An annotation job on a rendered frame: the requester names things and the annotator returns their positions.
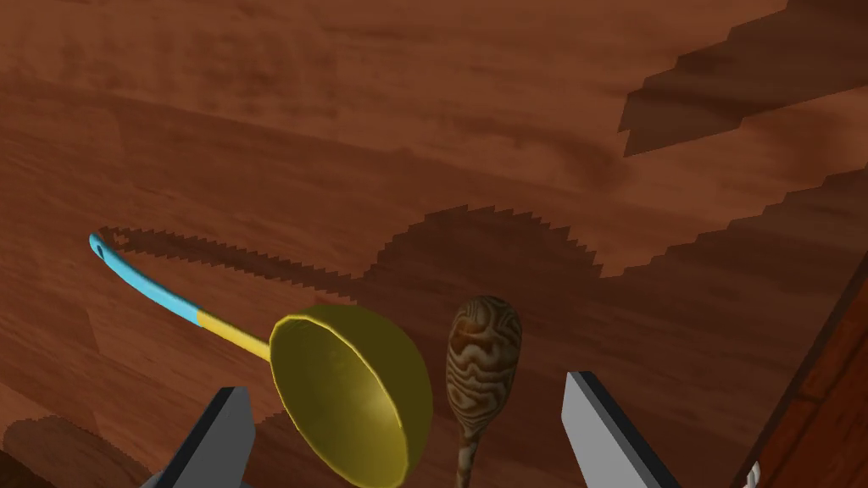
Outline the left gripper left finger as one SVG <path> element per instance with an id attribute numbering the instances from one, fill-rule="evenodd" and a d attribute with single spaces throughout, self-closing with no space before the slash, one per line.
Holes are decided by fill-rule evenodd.
<path id="1" fill-rule="evenodd" d="M 242 479 L 254 438 L 248 389 L 223 387 L 164 471 L 141 488 L 253 488 Z"/>

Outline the wooden spoon with grain pattern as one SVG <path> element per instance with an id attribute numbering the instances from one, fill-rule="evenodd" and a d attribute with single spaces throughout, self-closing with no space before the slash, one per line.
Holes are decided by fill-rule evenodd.
<path id="1" fill-rule="evenodd" d="M 455 488 L 470 487 L 482 434 L 509 399 L 521 343 L 518 313 L 496 296 L 471 298 L 453 319 L 445 378 L 460 427 Z"/>

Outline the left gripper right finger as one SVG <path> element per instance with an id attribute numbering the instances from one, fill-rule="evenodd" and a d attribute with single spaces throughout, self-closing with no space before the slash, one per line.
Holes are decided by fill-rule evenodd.
<path id="1" fill-rule="evenodd" d="M 566 375 L 561 420 L 587 488 L 681 488 L 593 373 Z"/>

